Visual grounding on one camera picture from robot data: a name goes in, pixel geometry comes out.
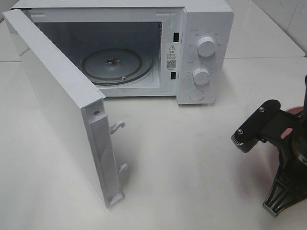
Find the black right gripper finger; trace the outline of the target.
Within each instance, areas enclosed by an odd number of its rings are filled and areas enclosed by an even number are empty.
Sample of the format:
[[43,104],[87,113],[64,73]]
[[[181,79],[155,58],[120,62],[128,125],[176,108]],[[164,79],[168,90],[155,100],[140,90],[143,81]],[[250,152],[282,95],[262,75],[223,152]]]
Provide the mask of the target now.
[[279,167],[263,207],[274,217],[307,198],[307,173]]

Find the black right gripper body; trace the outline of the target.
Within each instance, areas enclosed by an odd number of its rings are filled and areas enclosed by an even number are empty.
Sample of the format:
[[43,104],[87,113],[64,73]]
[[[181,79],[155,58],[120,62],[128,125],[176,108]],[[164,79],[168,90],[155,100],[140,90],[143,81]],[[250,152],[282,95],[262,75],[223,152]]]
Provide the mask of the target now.
[[288,112],[278,112],[277,115],[261,131],[264,139],[275,145],[281,151],[281,165],[285,167],[290,162],[298,162],[307,166],[307,118],[301,116],[296,120],[293,131],[281,139],[280,135],[287,127]]

